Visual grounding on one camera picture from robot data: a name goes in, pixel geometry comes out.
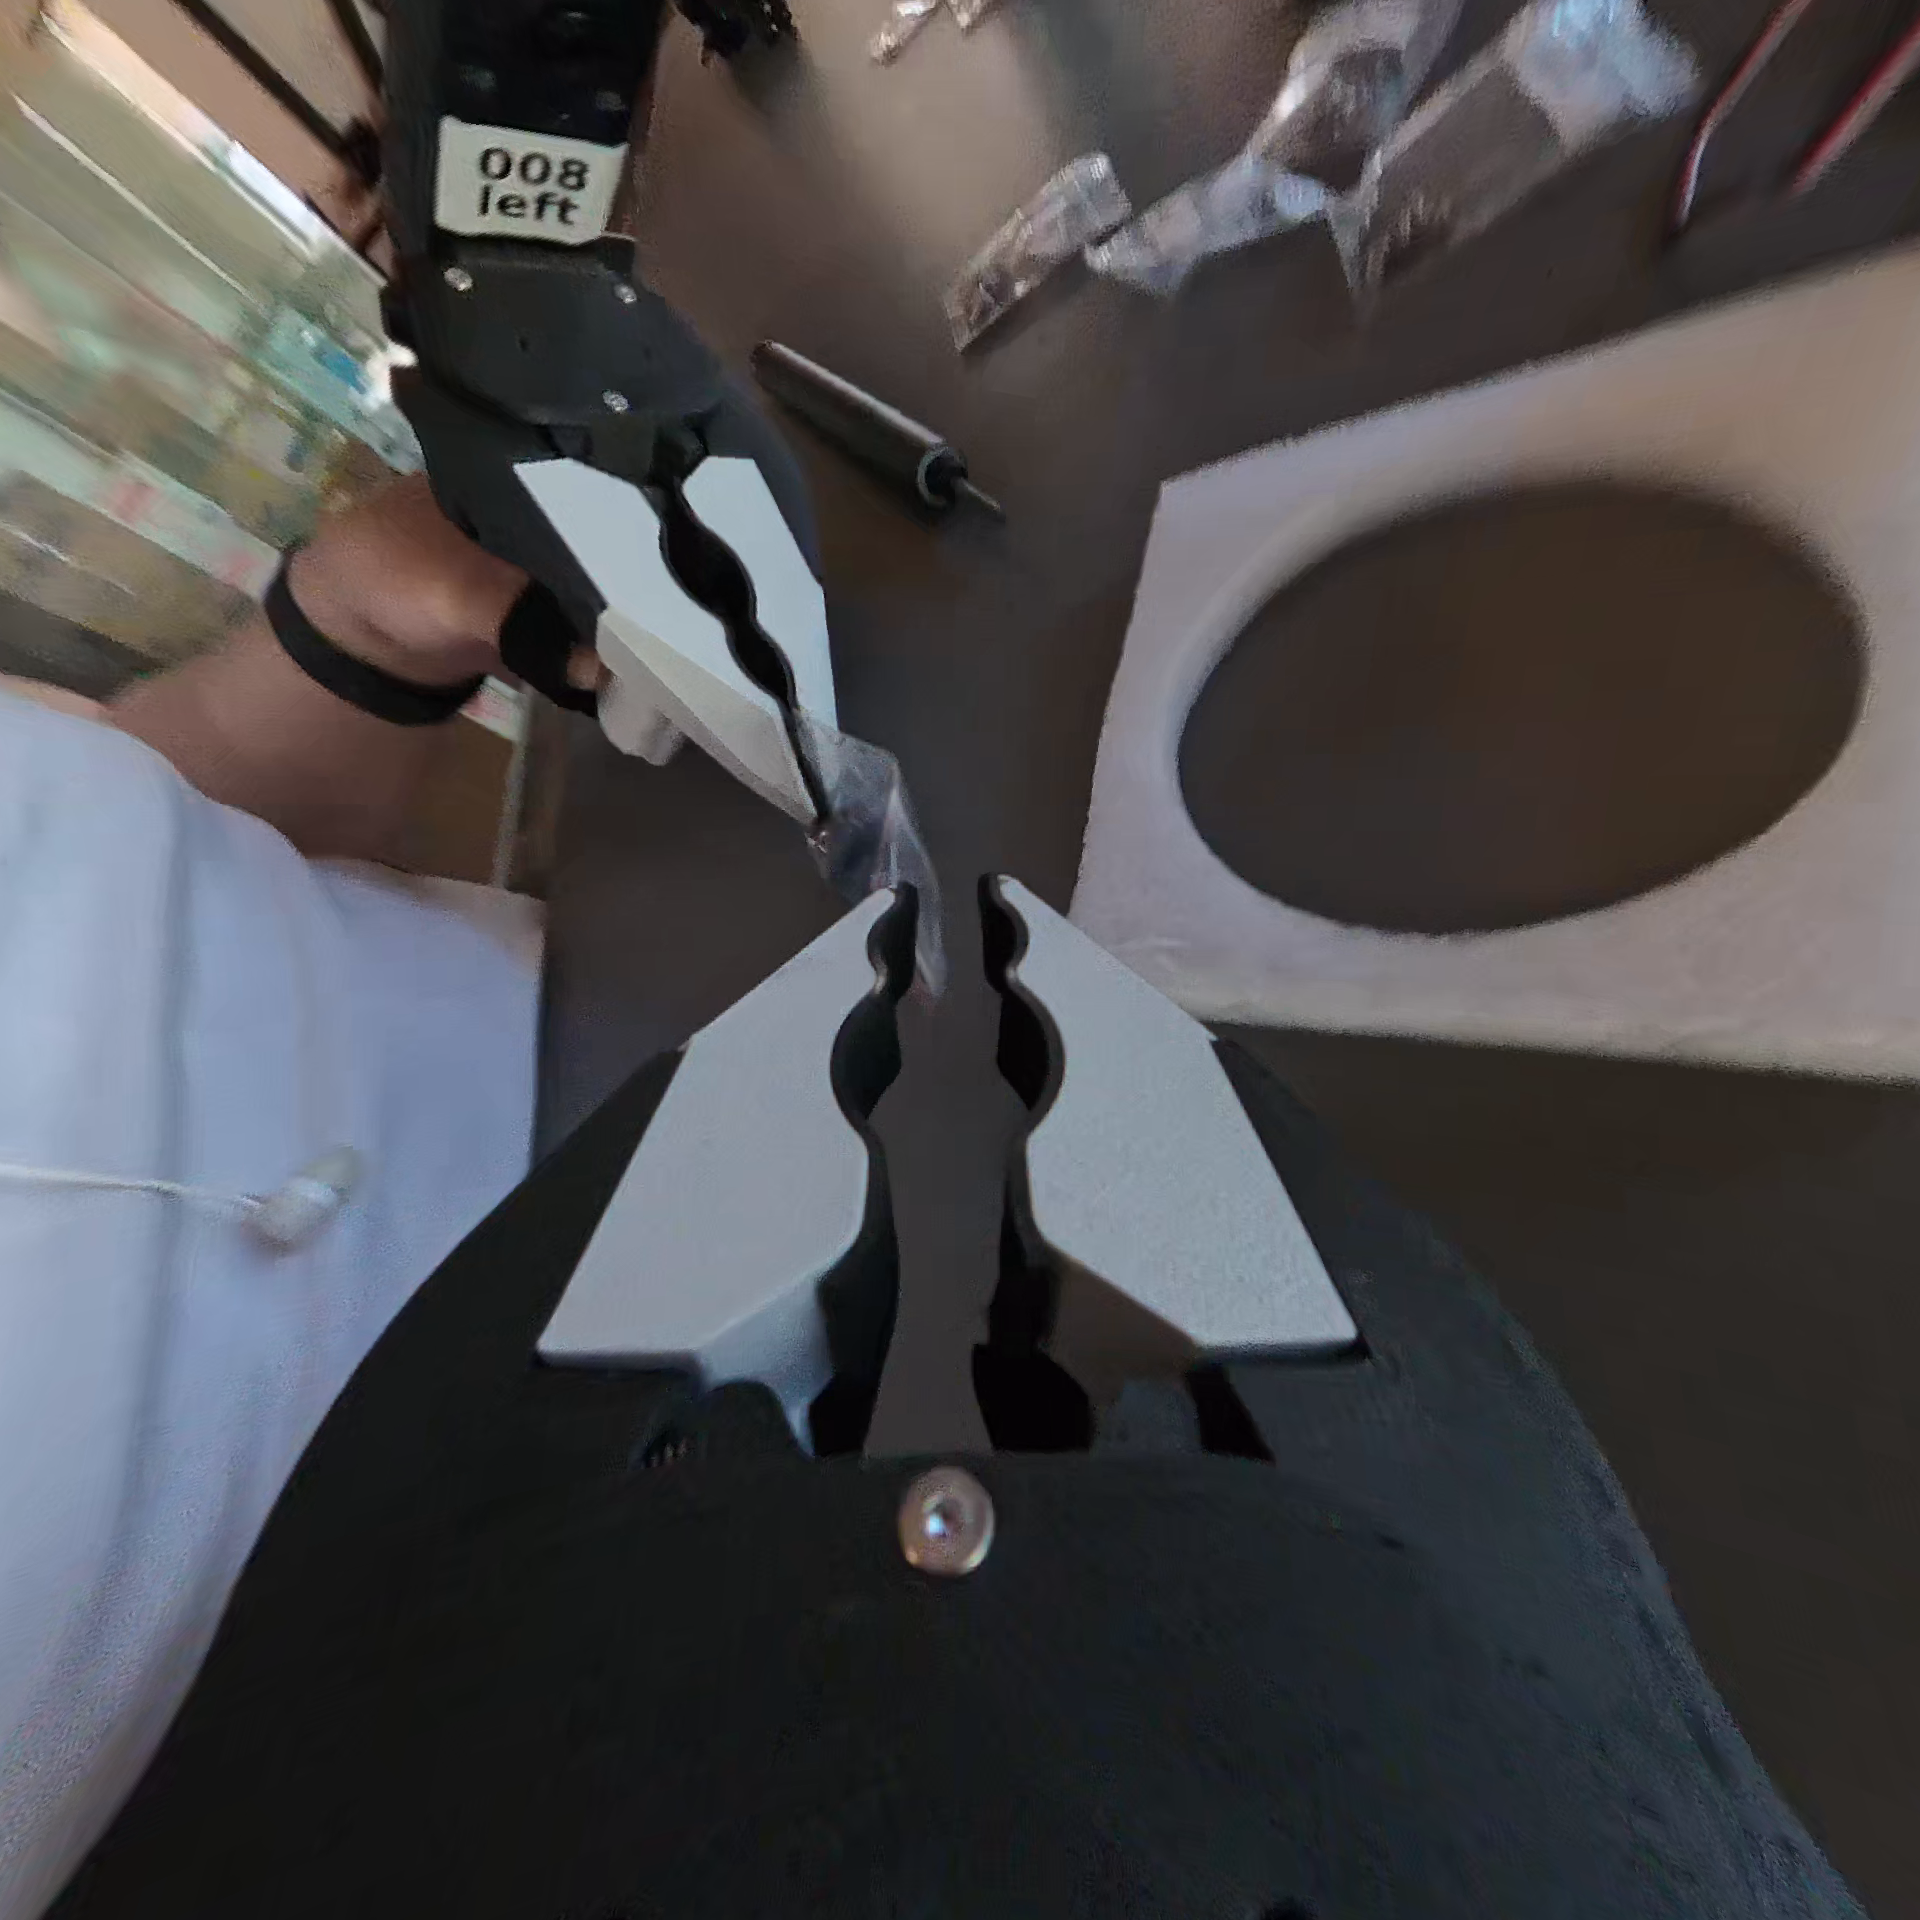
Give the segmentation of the person's left hand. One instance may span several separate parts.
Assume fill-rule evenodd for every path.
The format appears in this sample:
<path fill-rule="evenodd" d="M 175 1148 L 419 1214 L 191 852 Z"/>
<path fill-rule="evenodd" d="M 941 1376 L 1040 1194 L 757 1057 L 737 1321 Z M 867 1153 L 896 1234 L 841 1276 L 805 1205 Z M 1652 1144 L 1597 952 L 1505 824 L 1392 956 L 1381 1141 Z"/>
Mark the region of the person's left hand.
<path fill-rule="evenodd" d="M 491 671 L 508 612 L 530 582 L 469 538 L 419 471 L 324 517 L 285 581 L 322 638 L 424 687 Z"/>

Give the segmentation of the dark grey desk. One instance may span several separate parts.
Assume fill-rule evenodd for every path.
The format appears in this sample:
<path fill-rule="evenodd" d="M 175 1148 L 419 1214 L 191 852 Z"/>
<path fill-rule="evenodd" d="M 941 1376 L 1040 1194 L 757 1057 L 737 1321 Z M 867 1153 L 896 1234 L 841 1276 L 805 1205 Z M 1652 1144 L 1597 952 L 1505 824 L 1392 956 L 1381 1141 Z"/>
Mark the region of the dark grey desk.
<path fill-rule="evenodd" d="M 898 56 L 884 5 L 706 61 L 663 41 L 626 226 L 735 367 L 805 349 L 971 460 L 1005 521 L 909 517 L 799 431 L 841 713 L 903 760 L 955 902 L 953 984 L 903 1025 L 881 1109 L 903 1205 L 884 1447 L 977 1432 L 993 1066 L 975 880 L 1055 905 L 1162 482 L 1265 440 L 1583 346 L 1916 232 L 1916 85 L 1805 198 L 1776 181 L 1909 5 L 1817 5 L 1715 137 L 1664 244 L 1674 150 L 1636 135 L 1356 317 L 1311 231 L 1172 302 L 1060 273 L 975 354 L 945 290 L 1060 161 L 1139 200 L 1229 156 L 1272 101 L 1281 5 L 999 5 Z M 1916 1092 L 1251 1031 L 1354 1162 L 1424 1214 L 1573 1389 L 1749 1742 L 1875 1916 L 1916 1916 Z"/>

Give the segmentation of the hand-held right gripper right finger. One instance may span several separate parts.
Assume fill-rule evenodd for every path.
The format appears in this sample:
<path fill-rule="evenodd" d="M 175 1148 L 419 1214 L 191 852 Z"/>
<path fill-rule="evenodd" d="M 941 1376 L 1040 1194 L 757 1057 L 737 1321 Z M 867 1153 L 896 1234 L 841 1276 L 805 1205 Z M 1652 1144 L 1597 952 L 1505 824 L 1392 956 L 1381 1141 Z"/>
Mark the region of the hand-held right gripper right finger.
<path fill-rule="evenodd" d="M 1212 1033 L 1024 882 L 977 887 L 1023 1109 L 971 1384 L 997 1450 L 1090 1450 L 1130 1393 L 1200 1438 L 1234 1366 L 1361 1356 L 1361 1328 Z"/>

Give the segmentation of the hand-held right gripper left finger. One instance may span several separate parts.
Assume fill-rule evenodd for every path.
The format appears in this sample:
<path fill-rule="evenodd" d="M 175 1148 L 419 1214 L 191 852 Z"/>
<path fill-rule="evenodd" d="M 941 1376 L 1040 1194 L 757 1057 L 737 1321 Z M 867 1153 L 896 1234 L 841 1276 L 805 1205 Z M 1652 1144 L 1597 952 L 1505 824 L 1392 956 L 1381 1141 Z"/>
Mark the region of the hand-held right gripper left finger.
<path fill-rule="evenodd" d="M 917 888 L 883 887 L 679 1049 L 541 1362 L 757 1384 L 810 1456 L 861 1448 L 898 1296 L 873 1113 L 917 932 Z"/>

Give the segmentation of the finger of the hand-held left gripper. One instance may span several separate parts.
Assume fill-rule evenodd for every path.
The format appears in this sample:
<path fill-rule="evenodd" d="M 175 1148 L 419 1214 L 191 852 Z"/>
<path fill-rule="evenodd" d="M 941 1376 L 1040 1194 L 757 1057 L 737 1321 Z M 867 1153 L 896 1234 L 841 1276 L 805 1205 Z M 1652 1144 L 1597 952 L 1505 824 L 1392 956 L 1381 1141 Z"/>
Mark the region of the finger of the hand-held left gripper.
<path fill-rule="evenodd" d="M 826 589 L 762 469 L 737 454 L 708 456 L 681 498 L 716 544 L 723 621 L 747 677 L 779 704 L 837 726 Z"/>
<path fill-rule="evenodd" d="M 746 671 L 723 621 L 721 557 L 681 494 L 663 508 L 587 464 L 517 464 L 522 489 L 596 594 L 600 726 L 669 764 L 691 744 L 803 824 L 823 814 L 799 714 Z"/>

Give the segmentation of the black precision screwdriver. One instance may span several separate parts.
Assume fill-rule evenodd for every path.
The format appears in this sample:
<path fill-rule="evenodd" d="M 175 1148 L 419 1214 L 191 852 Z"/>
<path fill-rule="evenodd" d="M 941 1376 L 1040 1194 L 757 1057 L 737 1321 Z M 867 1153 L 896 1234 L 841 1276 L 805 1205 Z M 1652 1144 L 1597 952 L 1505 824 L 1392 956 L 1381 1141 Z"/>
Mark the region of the black precision screwdriver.
<path fill-rule="evenodd" d="M 975 480 L 968 454 L 939 429 L 783 343 L 757 343 L 749 365 L 793 417 L 920 509 L 1005 518 L 1002 503 Z"/>

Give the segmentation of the white foam frame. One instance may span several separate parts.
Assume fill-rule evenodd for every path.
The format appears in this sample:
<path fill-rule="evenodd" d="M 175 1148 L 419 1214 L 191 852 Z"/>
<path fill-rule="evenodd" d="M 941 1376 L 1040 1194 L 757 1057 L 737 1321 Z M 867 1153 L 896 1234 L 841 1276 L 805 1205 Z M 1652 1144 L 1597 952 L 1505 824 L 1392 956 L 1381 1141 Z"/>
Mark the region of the white foam frame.
<path fill-rule="evenodd" d="M 1577 478 L 1679 484 L 1808 541 L 1863 638 L 1834 767 L 1747 848 L 1539 928 L 1343 928 L 1236 877 L 1177 750 L 1259 605 L 1448 496 Z M 1911 1084 L 1916 518 L 1916 241 L 1183 472 L 1145 537 L 1073 924 L 1208 1022 Z"/>

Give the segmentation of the scattered clear screw bags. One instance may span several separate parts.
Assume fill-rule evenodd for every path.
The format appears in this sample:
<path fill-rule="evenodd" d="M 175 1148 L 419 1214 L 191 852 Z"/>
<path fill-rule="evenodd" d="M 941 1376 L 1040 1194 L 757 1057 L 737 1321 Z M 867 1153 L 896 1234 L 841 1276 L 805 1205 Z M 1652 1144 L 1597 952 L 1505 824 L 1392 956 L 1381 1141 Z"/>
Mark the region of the scattered clear screw bags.
<path fill-rule="evenodd" d="M 1210 260 L 1327 228 L 1357 304 L 1500 224 L 1549 181 L 1696 98 L 1691 47 L 1629 2 L 1520 5 L 1426 81 L 1460 5 L 1323 5 L 1236 150 L 1137 208 L 1104 150 L 1068 158 L 945 287 L 969 352 L 1056 271 L 1172 297 Z"/>

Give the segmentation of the black wristband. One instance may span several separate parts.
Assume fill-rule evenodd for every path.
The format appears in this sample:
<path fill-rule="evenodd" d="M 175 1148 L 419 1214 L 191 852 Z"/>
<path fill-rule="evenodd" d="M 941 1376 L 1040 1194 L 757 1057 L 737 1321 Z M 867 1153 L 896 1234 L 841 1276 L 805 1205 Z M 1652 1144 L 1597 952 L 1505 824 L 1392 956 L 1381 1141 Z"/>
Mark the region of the black wristband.
<path fill-rule="evenodd" d="M 384 726 L 437 729 L 457 717 L 490 684 L 488 670 L 472 678 L 421 684 L 348 653 L 297 602 L 293 572 L 301 550 L 301 544 L 293 544 L 282 552 L 261 596 L 261 615 L 293 666 L 329 696 Z"/>

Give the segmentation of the person's left forearm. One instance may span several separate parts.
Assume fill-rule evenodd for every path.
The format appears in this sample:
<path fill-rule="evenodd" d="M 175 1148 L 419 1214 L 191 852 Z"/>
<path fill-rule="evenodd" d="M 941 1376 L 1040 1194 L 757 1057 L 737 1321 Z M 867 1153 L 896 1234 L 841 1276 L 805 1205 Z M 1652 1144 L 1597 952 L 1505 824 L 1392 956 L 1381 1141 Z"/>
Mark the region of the person's left forearm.
<path fill-rule="evenodd" d="M 491 874 L 513 746 L 469 717 L 379 722 L 252 638 L 130 684 L 103 714 L 306 856 Z"/>

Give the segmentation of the clear screw packet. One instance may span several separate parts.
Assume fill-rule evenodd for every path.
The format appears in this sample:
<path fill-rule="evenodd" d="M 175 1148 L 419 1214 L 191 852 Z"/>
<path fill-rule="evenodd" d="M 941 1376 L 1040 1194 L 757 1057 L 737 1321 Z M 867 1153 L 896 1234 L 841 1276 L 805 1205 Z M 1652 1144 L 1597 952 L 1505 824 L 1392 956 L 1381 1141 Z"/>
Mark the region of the clear screw packet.
<path fill-rule="evenodd" d="M 810 831 L 816 863 L 853 905 L 881 888 L 915 892 L 920 993 L 937 1000 L 952 978 L 945 887 L 898 756 L 810 710 L 799 714 L 799 740 L 823 800 Z"/>

